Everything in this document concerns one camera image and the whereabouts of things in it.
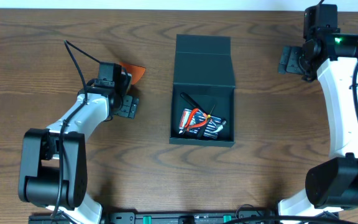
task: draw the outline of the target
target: wooden table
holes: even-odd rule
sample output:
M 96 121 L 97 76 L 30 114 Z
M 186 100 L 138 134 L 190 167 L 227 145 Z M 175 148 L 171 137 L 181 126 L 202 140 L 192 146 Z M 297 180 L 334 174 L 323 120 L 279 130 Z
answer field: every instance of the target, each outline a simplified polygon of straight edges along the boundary
M 358 34 L 358 13 L 339 13 Z M 277 73 L 284 45 L 301 45 L 302 12 L 0 10 L 0 223 L 46 212 L 17 196 L 22 138 L 75 102 L 80 78 L 68 39 L 100 60 L 147 68 L 135 120 L 114 118 L 86 145 L 88 192 L 109 208 L 234 210 L 272 206 L 328 159 L 329 127 L 318 82 Z M 236 145 L 169 145 L 176 34 L 231 37 Z M 76 54 L 89 80 L 98 65 Z M 358 222 L 358 209 L 341 218 Z

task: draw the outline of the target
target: pliers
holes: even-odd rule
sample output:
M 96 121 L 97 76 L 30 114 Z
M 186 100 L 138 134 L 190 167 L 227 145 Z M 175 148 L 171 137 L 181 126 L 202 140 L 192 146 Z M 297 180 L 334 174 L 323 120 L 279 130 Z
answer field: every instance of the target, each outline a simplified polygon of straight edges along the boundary
M 198 111 L 203 114 L 203 116 L 205 117 L 205 120 L 204 120 L 203 122 L 201 122 L 201 123 L 194 124 L 194 125 L 191 125 L 191 126 L 190 126 L 191 120 L 193 119 L 194 115 L 195 115 Z M 194 108 L 194 109 L 191 111 L 191 113 L 190 113 L 190 115 L 189 115 L 189 118 L 187 119 L 187 122 L 186 122 L 186 125 L 185 125 L 185 129 L 186 129 L 186 131 L 189 131 L 189 130 L 192 129 L 192 128 L 200 128 L 200 127 L 202 127 L 202 126 L 208 124 L 210 120 L 212 121 L 212 118 L 211 118 L 211 115 L 210 115 L 210 114 L 206 114 L 206 113 L 202 112 L 200 109 Z

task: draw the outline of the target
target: black gift box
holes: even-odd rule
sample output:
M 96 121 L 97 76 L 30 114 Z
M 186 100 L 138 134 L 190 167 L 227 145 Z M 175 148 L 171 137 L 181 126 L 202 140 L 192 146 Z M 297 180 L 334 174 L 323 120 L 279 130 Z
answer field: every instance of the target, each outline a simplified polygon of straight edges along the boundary
M 230 37 L 177 35 L 173 75 L 170 144 L 198 146 L 234 145 L 234 71 Z M 192 110 L 180 93 L 190 95 L 207 113 L 227 121 L 217 139 L 196 139 L 179 134 L 185 108 Z

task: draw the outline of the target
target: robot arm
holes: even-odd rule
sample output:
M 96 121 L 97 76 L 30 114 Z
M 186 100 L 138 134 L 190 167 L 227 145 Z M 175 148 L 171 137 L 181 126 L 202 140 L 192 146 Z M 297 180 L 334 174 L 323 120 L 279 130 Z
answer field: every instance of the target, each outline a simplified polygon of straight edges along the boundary
M 19 177 L 19 198 L 23 202 L 55 210 L 62 167 L 43 166 L 42 161 L 59 159 L 64 169 L 58 210 L 73 222 L 101 221 L 102 206 L 86 193 L 85 142 L 97 125 L 113 115 L 134 118 L 139 100 L 126 94 L 131 79 L 132 75 L 120 65 L 99 62 L 98 78 L 88 82 L 86 91 L 83 88 L 78 92 L 76 103 L 62 118 L 46 129 L 26 132 Z M 63 122 L 67 125 L 61 138 Z M 63 158 L 59 156 L 61 139 L 64 139 Z
M 340 34 L 336 5 L 318 4 L 305 11 L 304 38 L 302 48 L 285 48 L 279 72 L 320 82 L 329 120 L 331 160 L 308 172 L 305 189 L 278 203 L 279 215 L 317 216 L 358 207 L 358 122 L 352 95 L 358 36 Z

